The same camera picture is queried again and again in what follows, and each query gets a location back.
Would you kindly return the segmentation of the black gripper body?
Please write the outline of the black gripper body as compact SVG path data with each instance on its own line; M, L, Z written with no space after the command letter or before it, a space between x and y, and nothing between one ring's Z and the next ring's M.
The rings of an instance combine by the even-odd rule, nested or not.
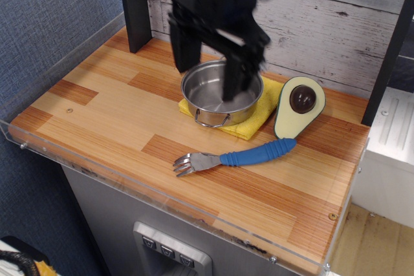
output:
M264 54L270 38L253 18L257 0L171 0L170 19L195 21L202 44L222 54L249 50Z

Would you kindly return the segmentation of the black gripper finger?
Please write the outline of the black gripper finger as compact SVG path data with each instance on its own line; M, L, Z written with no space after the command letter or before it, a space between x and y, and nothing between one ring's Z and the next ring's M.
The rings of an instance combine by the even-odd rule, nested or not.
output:
M186 72L200 63L202 41L199 25L195 21L170 19L169 29L175 66L180 73Z
M241 91L246 90L254 76L258 75L264 62L262 54L249 50L225 53L223 101L232 101Z

